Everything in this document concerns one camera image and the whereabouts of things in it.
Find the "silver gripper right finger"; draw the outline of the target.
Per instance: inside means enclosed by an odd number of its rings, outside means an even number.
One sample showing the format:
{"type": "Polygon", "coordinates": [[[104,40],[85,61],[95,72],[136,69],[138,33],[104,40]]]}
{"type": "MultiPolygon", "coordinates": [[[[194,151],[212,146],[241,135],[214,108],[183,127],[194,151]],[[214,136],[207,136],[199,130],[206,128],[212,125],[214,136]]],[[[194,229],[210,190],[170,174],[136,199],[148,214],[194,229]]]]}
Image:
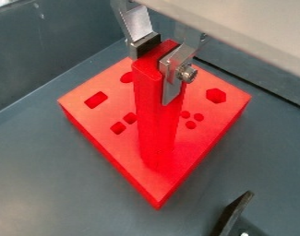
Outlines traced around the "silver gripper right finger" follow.
{"type": "Polygon", "coordinates": [[[180,94],[182,84],[191,83],[196,70],[191,59],[200,46],[207,42],[207,35],[184,25],[176,25],[175,39],[182,42],[159,60],[159,72],[163,75],[162,104],[166,106],[180,94]]]}

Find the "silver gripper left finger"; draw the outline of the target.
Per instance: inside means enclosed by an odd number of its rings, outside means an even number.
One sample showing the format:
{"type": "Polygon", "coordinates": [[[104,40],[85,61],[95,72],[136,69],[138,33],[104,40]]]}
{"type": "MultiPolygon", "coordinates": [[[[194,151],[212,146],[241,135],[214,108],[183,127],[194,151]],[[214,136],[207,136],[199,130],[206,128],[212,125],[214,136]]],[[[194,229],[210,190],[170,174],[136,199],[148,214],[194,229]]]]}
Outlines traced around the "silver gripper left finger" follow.
{"type": "Polygon", "coordinates": [[[109,0],[126,38],[128,56],[136,60],[160,43],[160,35],[152,30],[147,8],[132,0],[109,0]]]}

